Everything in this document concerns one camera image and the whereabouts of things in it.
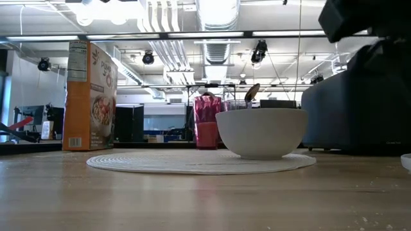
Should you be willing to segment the black table edge rail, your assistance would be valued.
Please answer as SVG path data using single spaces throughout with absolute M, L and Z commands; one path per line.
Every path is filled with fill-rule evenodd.
M 114 144 L 117 149 L 196 149 L 195 143 L 167 142 L 167 143 L 143 143 L 143 142 L 118 142 Z M 61 143 L 29 143 L 29 144 L 0 144 L 0 156 L 19 155 L 27 153 L 41 153 L 50 151 L 62 151 Z

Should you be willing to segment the orange-handled metal spoon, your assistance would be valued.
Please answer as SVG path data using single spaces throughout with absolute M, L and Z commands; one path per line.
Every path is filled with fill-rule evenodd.
M 252 108 L 252 100 L 255 98 L 260 88 L 260 84 L 254 84 L 246 93 L 244 101 L 247 108 Z

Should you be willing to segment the black metal rack frame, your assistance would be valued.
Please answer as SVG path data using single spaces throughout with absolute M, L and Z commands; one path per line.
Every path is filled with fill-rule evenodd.
M 198 85 L 184 85 L 183 88 L 187 89 L 187 92 L 191 88 L 224 88 L 225 90 L 228 91 L 229 94 L 231 94 L 234 98 L 236 97 L 236 85 L 235 84 L 218 84 L 218 83 L 205 83 L 205 84 L 198 84 Z

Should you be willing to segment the black overhead frame bar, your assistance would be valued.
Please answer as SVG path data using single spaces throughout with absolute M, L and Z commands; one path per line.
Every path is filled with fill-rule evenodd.
M 203 40 L 203 39 L 293 39 L 325 37 L 322 30 L 270 30 L 270 31 L 172 31 L 150 33 L 111 34 L 59 34 L 59 35 L 7 35 L 0 36 L 0 43 L 6 42 L 69 42 L 88 40 L 95 42 L 117 40 Z

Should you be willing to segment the silver ventilation duct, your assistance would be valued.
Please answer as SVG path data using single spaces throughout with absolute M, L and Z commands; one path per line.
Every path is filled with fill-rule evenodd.
M 195 0 L 201 31 L 234 31 L 240 11 L 240 0 Z M 229 39 L 205 40 L 202 45 L 204 74 L 209 83 L 224 84 L 231 53 Z

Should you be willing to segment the black office partition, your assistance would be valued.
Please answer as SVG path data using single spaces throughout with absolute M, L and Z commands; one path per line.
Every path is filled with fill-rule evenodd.
M 143 142 L 144 106 L 117 107 L 114 140 L 118 142 Z

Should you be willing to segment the white ceramic bowl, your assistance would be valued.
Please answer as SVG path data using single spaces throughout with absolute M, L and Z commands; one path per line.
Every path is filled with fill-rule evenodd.
M 295 108 L 254 108 L 220 112 L 216 122 L 222 142 L 244 159 L 277 160 L 300 145 L 308 113 Z

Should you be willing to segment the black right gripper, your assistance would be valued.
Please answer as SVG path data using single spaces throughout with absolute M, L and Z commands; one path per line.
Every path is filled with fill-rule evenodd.
M 411 71 L 411 0 L 326 0 L 318 22 L 331 43 L 364 30 L 384 38 L 361 47 L 349 71 Z

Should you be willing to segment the pink faceted tumbler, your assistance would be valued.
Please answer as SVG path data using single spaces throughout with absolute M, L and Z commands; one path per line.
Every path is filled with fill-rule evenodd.
M 195 139 L 199 150 L 217 150 L 219 142 L 216 114 L 222 111 L 222 99 L 210 92 L 194 98 Z

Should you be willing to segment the white ceiling pipes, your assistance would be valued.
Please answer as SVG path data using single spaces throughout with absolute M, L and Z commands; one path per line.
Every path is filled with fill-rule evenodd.
M 177 0 L 146 0 L 145 18 L 147 32 L 179 32 Z M 194 70 L 189 64 L 184 43 L 181 40 L 158 40 L 151 46 L 164 65 L 167 82 L 176 85 L 195 84 Z

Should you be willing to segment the white round woven placemat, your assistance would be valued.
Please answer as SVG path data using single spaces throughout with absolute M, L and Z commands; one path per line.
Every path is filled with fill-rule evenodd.
M 86 164 L 98 169 L 136 173 L 247 175 L 291 171 L 317 159 L 296 153 L 279 160 L 246 160 L 228 150 L 148 150 L 98 155 Z

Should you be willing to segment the red bar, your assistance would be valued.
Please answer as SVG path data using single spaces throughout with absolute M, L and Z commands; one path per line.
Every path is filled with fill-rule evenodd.
M 32 117 L 26 117 L 25 119 L 23 119 L 22 121 L 16 122 L 12 125 L 10 125 L 8 128 L 10 130 L 16 130 L 18 128 L 23 128 L 25 125 L 29 124 L 30 122 L 33 121 Z

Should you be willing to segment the orange cereal box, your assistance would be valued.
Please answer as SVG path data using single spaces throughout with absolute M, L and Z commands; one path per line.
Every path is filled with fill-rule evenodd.
M 84 40 L 69 43 L 62 149 L 114 146 L 118 67 L 104 50 Z

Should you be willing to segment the black curved bar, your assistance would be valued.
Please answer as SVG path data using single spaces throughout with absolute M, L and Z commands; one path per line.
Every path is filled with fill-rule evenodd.
M 18 138 L 20 138 L 24 141 L 33 142 L 33 143 L 38 142 L 38 139 L 36 139 L 35 137 L 31 137 L 29 135 L 26 135 L 25 133 L 21 133 L 21 132 L 15 131 L 15 130 L 11 130 L 9 127 L 4 125 L 3 123 L 0 123 L 0 131 L 5 132 L 8 135 L 13 135 L 15 137 L 18 137 Z

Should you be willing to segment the black computer monitor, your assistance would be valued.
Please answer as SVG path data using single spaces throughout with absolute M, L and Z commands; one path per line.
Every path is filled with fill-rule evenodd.
M 43 122 L 44 105 L 39 106 L 21 106 L 13 110 L 13 122 L 17 123 L 31 117 L 33 120 L 29 125 L 41 125 Z
M 296 101 L 261 99 L 261 108 L 297 108 Z
M 53 121 L 53 132 L 57 135 L 63 134 L 64 108 L 54 107 L 51 103 L 46 105 L 46 118 Z

